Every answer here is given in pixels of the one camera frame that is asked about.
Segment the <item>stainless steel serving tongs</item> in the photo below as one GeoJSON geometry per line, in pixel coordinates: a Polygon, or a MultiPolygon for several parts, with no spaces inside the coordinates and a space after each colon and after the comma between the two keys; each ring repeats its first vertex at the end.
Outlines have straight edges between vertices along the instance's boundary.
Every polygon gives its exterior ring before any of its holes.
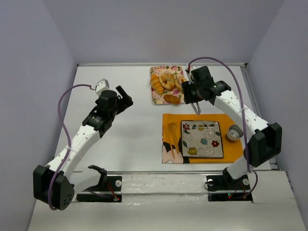
{"type": "Polygon", "coordinates": [[[191,76],[189,76],[188,81],[182,82],[179,77],[175,76],[175,80],[177,84],[180,86],[181,91],[184,94],[184,102],[185,104],[190,104],[197,116],[201,114],[201,108],[199,105],[199,100],[197,98],[197,87],[196,84],[194,83],[193,79],[191,76]]]}

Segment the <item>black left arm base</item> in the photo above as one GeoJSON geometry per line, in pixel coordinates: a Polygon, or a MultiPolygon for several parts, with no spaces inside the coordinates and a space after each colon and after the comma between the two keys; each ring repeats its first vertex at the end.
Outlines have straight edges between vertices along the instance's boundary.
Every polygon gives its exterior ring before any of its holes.
{"type": "Polygon", "coordinates": [[[122,176],[108,175],[106,183],[87,188],[76,196],[76,201],[87,203],[121,203],[122,176]]]}

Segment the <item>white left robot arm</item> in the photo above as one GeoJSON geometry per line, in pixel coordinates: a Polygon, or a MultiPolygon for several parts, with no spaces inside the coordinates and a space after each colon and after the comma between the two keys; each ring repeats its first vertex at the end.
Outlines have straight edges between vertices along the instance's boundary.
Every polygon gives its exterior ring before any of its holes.
{"type": "Polygon", "coordinates": [[[51,210],[64,210],[77,192],[70,178],[76,166],[112,126],[115,117],[133,105],[132,98],[121,86],[110,90],[97,84],[95,107],[83,120],[76,135],[67,137],[68,145],[47,165],[38,165],[33,172],[34,198],[51,210]]]}

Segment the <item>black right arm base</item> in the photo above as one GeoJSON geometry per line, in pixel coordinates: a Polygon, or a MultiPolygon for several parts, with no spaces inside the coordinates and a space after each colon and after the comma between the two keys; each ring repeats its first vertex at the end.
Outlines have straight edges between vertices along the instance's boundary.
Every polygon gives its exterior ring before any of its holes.
{"type": "Polygon", "coordinates": [[[230,181],[223,181],[222,175],[209,175],[204,188],[208,192],[209,202],[253,201],[247,175],[230,181]]]}

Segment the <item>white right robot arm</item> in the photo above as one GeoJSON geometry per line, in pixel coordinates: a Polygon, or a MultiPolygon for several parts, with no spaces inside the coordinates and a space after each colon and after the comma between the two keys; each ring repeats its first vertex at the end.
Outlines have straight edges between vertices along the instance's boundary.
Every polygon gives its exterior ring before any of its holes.
{"type": "Polygon", "coordinates": [[[243,154],[224,169],[224,175],[237,180],[250,170],[278,155],[282,149],[282,127],[257,116],[243,103],[224,81],[215,82],[207,66],[186,69],[188,81],[182,83],[184,102],[191,104],[196,114],[204,100],[224,112],[244,133],[243,154]]]}

